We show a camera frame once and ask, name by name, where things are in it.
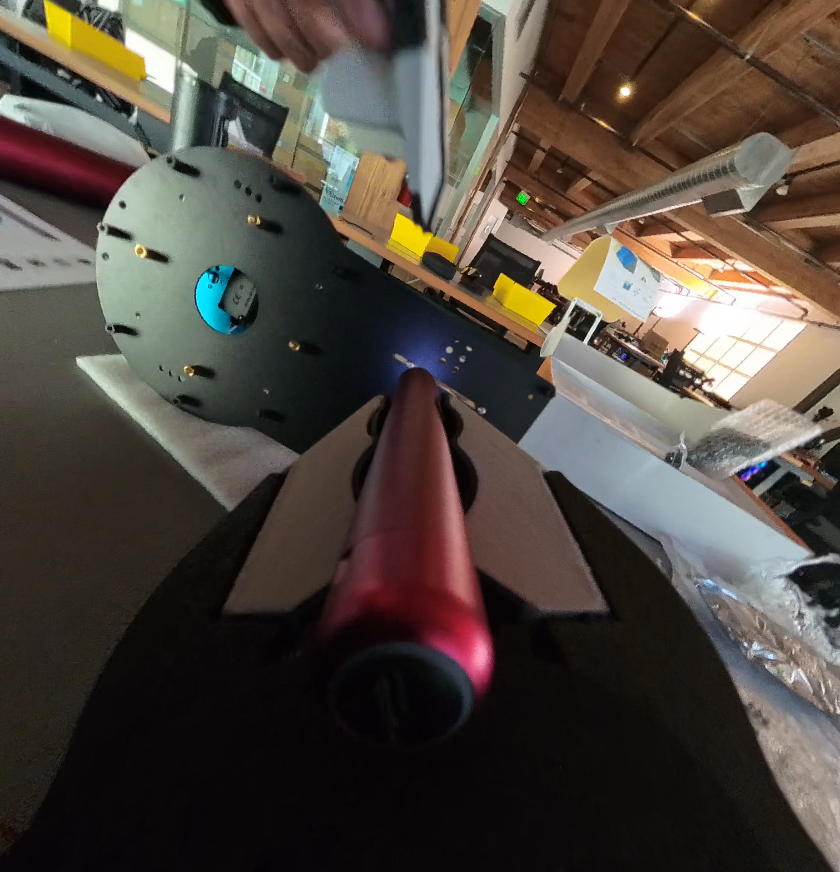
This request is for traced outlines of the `red electric screwdriver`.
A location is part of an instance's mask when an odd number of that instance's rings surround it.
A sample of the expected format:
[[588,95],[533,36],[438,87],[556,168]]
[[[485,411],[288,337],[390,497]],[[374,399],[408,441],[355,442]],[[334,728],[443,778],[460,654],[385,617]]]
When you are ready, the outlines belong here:
[[491,686],[494,642],[433,377],[390,399],[314,634],[338,723],[379,747],[453,734]]

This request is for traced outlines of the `white acrylic stand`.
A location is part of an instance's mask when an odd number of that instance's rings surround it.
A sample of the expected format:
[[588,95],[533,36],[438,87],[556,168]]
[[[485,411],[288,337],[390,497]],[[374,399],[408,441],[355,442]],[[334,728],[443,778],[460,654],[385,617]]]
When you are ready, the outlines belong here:
[[542,344],[539,355],[541,358],[547,358],[555,354],[558,345],[566,335],[576,336],[574,330],[575,323],[580,324],[583,321],[590,320],[587,323],[587,330],[580,342],[585,345],[590,345],[594,339],[603,320],[603,313],[598,308],[592,306],[587,301],[577,297],[572,299],[568,304],[561,320],[554,325],[546,335]]

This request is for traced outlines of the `white box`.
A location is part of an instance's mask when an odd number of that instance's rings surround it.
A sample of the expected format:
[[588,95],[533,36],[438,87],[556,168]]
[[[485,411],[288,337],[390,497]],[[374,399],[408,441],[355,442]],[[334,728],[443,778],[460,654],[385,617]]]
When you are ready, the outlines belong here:
[[604,508],[716,575],[811,555],[743,485],[666,463],[676,431],[561,359],[538,373],[555,394],[519,445]]

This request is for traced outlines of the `white foam sheet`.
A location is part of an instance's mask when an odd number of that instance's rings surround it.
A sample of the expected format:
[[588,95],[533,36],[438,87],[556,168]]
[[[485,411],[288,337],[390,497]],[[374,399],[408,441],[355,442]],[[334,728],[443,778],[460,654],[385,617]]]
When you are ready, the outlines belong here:
[[178,410],[135,374],[119,354],[79,356],[79,369],[162,447],[225,510],[298,455],[260,432],[221,426]]

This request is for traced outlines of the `bubble wrap bag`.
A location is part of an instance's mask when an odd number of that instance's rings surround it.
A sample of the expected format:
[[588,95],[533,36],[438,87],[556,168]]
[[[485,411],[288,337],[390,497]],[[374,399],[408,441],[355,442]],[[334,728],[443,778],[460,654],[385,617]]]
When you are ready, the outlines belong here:
[[701,436],[685,442],[685,462],[721,481],[750,466],[818,439],[820,423],[772,400],[731,411]]

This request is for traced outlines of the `black chassis plate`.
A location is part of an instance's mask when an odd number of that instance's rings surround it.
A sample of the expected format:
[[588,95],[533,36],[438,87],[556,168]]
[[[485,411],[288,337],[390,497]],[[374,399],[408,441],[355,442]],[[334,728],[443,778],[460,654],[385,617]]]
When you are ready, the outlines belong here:
[[294,452],[413,367],[514,442],[555,395],[536,352],[371,265],[297,181],[251,155],[193,147],[138,169],[96,258],[107,331],[143,383]]

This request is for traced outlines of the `red cylinder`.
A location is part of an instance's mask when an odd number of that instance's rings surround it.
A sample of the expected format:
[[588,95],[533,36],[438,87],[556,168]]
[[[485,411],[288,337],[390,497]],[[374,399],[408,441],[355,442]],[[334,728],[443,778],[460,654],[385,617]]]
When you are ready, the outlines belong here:
[[0,179],[106,208],[135,168],[0,116]]

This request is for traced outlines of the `wooden box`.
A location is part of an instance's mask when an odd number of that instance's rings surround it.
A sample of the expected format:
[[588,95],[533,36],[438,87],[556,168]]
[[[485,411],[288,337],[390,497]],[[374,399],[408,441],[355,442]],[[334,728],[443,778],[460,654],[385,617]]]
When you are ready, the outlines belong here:
[[364,152],[349,187],[343,217],[382,227],[394,218],[406,174],[404,159]]

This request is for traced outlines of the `blue white sign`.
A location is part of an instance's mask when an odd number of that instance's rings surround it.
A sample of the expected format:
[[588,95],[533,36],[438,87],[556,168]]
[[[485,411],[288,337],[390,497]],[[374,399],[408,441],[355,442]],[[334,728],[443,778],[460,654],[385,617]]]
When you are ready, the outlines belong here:
[[330,215],[340,216],[353,184],[360,157],[328,142],[323,142],[322,147],[327,170],[321,180],[319,204]]

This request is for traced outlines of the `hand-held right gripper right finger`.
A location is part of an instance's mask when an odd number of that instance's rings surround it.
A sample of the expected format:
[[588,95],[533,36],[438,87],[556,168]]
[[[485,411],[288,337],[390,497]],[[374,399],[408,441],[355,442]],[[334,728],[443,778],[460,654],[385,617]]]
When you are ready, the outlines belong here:
[[441,400],[477,569],[539,616],[607,615],[545,468],[458,398]]

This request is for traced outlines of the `yellow sign board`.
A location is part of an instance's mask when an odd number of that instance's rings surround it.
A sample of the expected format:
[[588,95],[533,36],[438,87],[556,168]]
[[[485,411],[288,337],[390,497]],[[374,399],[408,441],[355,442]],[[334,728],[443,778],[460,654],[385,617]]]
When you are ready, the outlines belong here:
[[559,296],[585,302],[603,322],[646,321],[661,293],[662,275],[610,235],[594,240],[559,280]]

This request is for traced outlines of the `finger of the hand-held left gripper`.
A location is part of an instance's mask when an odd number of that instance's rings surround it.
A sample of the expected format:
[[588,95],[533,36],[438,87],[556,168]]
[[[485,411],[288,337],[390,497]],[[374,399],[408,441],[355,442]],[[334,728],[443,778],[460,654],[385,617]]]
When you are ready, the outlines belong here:
[[323,108],[347,125],[351,140],[404,140],[394,73],[391,57],[360,46],[344,48],[321,65]]
[[447,185],[447,3],[425,1],[427,41],[393,52],[414,221],[429,231]]

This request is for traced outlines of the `clear plastic bag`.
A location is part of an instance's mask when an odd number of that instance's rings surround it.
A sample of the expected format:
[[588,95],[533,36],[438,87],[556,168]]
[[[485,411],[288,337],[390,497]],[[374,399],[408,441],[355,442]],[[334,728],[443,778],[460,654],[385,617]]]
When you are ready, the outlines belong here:
[[840,570],[840,555],[761,561],[734,581],[675,540],[671,582],[721,654],[786,800],[840,870],[840,609],[809,598],[797,570]]

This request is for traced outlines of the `grey metal cylinder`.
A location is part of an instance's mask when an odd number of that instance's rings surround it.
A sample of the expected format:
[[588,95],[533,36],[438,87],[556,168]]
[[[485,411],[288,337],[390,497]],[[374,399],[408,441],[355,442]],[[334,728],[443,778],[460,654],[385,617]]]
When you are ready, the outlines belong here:
[[190,147],[221,147],[221,94],[182,64],[178,67],[170,115],[172,153]]

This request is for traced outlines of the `printed instruction sheet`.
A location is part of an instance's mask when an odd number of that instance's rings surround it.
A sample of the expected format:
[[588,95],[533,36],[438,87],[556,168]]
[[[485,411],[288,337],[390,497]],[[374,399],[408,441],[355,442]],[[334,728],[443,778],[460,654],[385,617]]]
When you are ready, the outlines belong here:
[[95,282],[95,253],[0,193],[0,292]]

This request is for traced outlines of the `bright window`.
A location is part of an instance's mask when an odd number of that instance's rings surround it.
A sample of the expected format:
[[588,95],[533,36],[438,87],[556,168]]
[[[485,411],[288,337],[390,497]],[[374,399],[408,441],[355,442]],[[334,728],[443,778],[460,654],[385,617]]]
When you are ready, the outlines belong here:
[[735,312],[726,322],[703,322],[684,360],[705,376],[705,391],[729,401],[804,328],[802,322]]

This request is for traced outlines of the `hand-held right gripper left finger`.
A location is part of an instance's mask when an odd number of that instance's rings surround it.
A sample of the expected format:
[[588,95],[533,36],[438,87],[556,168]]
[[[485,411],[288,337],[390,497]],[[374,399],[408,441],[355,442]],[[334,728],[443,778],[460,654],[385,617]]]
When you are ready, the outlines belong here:
[[288,614],[330,583],[355,510],[353,472],[372,445],[374,397],[301,454],[283,480],[224,614]]

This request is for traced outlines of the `white rounded object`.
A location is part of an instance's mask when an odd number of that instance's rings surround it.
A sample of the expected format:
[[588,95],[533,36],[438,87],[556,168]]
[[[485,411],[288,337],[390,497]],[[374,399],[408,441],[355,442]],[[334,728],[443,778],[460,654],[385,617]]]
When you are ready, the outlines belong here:
[[71,105],[5,94],[0,98],[0,116],[133,168],[151,161],[137,139]]

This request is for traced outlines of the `person's left hand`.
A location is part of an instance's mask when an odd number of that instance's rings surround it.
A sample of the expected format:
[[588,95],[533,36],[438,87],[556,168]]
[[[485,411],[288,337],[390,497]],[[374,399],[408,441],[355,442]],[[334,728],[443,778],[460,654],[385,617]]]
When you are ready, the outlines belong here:
[[273,60],[312,72],[350,45],[389,49],[390,20],[375,1],[226,1],[227,16]]

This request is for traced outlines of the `yellow plastic bin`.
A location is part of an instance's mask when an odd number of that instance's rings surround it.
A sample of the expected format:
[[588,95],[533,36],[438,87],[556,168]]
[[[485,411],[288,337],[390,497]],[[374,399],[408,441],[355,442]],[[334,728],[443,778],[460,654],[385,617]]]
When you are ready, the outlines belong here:
[[504,273],[496,278],[492,294],[504,309],[536,328],[545,322],[557,307],[555,301],[515,282]]
[[387,247],[413,263],[419,263],[426,254],[436,254],[450,263],[458,257],[458,246],[415,224],[402,212],[397,212]]
[[147,77],[144,59],[128,49],[119,39],[92,26],[54,2],[44,1],[45,27],[56,43],[109,69],[119,71],[135,82]]

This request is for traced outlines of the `black monitor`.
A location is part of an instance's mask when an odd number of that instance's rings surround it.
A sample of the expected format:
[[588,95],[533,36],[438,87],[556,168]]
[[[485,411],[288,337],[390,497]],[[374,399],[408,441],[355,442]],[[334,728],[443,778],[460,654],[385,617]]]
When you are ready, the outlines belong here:
[[504,275],[531,289],[541,268],[540,260],[524,255],[495,235],[489,235],[469,264],[468,281],[476,288],[492,291],[495,282]]

